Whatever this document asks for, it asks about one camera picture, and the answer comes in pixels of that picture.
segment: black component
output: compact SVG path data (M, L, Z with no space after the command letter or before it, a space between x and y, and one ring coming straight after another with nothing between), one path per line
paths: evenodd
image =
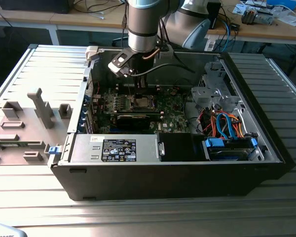
M248 160L255 150L249 139L222 140L224 147L209 147L207 152L211 161L220 160Z
M266 145L260 146L260 150L262 153L268 151L268 148L266 147Z
M244 136L257 138L259 135L256 132L251 132L251 133L246 133Z
M236 23L232 23L232 22L230 23L229 27L233 31L239 31L239 29L240 29L240 25L238 25Z
M68 13L74 0L0 0L3 10L51 11Z
M252 25L256 18L256 15L257 14L254 11L245 11L241 16L241 22L243 24Z
M121 130L148 130L149 116L120 115L117 116L117 128Z
M206 161L202 141L204 136L190 133L159 133L165 155L161 161Z
M208 19L211 21L209 29L214 29L222 3L219 0L209 0L207 4Z

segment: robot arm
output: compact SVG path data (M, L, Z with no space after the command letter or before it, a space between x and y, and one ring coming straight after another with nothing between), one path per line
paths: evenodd
M182 0L129 0L128 45L140 53L151 52L157 42L160 19L177 11Z
M197 49L204 39L210 20L208 0L129 0L128 45L109 63L117 76L142 74L153 67L160 19L169 41ZM146 87L146 76L134 78L135 88Z

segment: sticker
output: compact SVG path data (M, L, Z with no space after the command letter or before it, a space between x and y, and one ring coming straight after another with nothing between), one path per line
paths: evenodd
M101 160L103 162L136 161L136 140L104 139Z
M103 142L104 136L91 136L90 142Z

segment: blue latch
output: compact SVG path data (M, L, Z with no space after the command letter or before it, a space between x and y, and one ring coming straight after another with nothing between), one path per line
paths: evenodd
M254 147L257 147L258 146L258 142L255 138L251 138L251 143Z
M50 147L48 153L50 155L60 155L62 152L62 146Z
M206 147L224 147L223 140L221 138L207 138L205 141Z

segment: workbench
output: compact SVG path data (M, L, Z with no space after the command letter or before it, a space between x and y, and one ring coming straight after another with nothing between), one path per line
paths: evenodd
M33 108L25 95L39 86L52 109L61 103L74 108L83 80L80 69L87 67L85 50L52 45L27 49L0 88L0 107L14 100ZM75 79L68 79L68 68L76 70ZM51 73L60 76L42 79ZM70 96L60 101L64 94ZM3 116L0 109L0 122ZM296 145L290 149L296 163ZM296 167L245 197L73 201L47 165L0 165L0 223L20 228L28 237L294 236Z
M94 4L95 2L105 3L106 1L87 0L88 5ZM222 2L227 16L232 22L240 25L240 31L236 40L296 44L296 27L285 24L277 19L274 20L271 26L261 24L244 25L241 23L241 15L230 13L234 9L232 6L238 4L239 1L223 0ZM84 2L80 4L81 9L83 9ZM98 6L93 9L100 10L116 4L118 3L109 2L104 6ZM104 20L86 13L78 12L74 9L72 9L69 14L56 14L52 12L5 11L0 7L0 13L13 27L47 29L50 33L53 45L60 45L61 43L57 35L58 30L121 33L121 21L124 14L124 7L120 6L105 11ZM0 26L9 26L1 16ZM217 27L214 30L209 30L206 35L208 41L205 49L208 51L213 50L215 41L221 39L224 34L225 29L223 25L218 22Z

